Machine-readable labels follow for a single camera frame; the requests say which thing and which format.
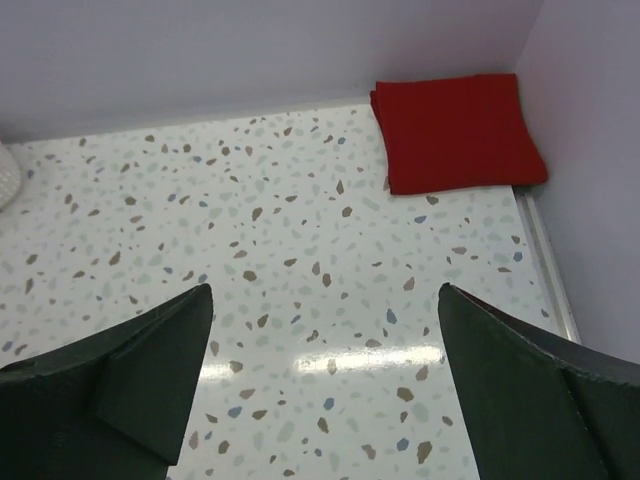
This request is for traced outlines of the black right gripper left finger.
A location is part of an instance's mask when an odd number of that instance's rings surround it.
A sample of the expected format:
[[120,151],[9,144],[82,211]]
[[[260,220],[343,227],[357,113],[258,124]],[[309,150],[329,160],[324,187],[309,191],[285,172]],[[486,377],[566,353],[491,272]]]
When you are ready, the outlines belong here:
[[163,479],[213,321],[208,284],[1,370],[4,479]]

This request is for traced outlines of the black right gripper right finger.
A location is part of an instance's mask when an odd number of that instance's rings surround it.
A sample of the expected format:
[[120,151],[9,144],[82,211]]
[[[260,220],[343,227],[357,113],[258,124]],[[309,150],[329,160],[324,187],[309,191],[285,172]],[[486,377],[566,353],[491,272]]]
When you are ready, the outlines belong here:
[[638,478],[638,365],[449,283],[438,317],[481,478]]

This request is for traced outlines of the red t shirt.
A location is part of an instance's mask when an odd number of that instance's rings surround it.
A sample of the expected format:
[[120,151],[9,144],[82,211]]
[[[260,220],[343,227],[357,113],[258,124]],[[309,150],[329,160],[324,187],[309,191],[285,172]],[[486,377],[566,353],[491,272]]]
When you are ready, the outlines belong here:
[[379,82],[370,102],[394,195],[533,186],[549,178],[513,73]]

